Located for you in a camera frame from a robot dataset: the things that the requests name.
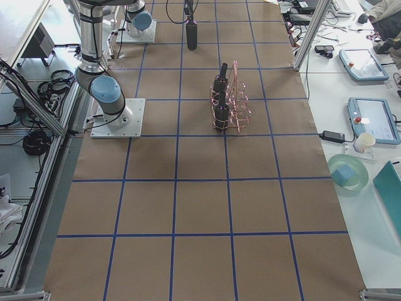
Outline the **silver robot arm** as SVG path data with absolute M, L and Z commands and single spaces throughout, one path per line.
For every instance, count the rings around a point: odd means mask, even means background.
M 79 1 L 81 32 L 81 63 L 76 79 L 99 104 L 103 118 L 111 127 L 123 127 L 128 123 L 125 116 L 125 97 L 116 79 L 102 67 L 103 7 L 126 6 L 136 1 Z
M 186 17 L 185 20 L 176 21 L 174 20 L 169 13 L 169 2 L 165 2 L 165 13 L 167 18 L 171 23 L 174 24 L 185 24 L 188 26 L 195 26 L 196 21 L 194 19 L 194 13 L 197 9 L 198 1 L 184 1 L 183 5 L 183 13 Z M 150 29 L 154 20 L 152 19 L 151 14 L 146 10 L 145 1 L 137 1 L 134 4 L 130 4 L 129 6 L 125 6 L 125 22 L 128 36 L 133 38 L 138 38 L 141 34 L 146 32 L 146 30 Z

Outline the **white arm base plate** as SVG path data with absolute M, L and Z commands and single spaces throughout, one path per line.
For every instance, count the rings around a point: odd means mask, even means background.
M 142 133 L 145 102 L 144 98 L 127 98 L 124 111 L 117 119 L 116 116 L 104 115 L 98 105 L 92 117 L 93 125 L 90 125 L 91 138 L 139 138 Z
M 157 21 L 155 19 L 144 31 L 140 31 L 132 23 L 122 20 L 118 28 L 116 42 L 118 44 L 152 44 L 155 42 L 156 27 Z

